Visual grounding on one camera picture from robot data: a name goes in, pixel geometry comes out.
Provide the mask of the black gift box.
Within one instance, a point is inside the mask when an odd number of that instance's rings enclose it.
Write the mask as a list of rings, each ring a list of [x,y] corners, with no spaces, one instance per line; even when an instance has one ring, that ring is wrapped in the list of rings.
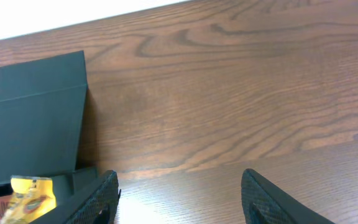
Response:
[[[0,67],[0,197],[13,175],[52,178],[58,204],[80,188],[87,91],[82,51]]]

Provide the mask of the large yellow snack bag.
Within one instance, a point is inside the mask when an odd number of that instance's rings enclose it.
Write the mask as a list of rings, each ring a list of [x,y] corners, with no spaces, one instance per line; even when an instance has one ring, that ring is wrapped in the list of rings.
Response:
[[[57,206],[53,180],[47,177],[11,177],[13,195],[1,224],[28,224]]]

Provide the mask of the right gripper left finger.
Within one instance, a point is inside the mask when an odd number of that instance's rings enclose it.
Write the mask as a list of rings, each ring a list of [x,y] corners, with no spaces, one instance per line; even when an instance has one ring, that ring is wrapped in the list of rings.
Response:
[[[112,224],[121,196],[117,173],[106,171],[35,224]]]

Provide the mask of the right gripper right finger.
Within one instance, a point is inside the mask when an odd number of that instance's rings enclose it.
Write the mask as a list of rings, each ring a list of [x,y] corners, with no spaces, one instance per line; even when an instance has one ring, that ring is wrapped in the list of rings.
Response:
[[[243,172],[241,202],[247,224],[333,224],[253,169]]]

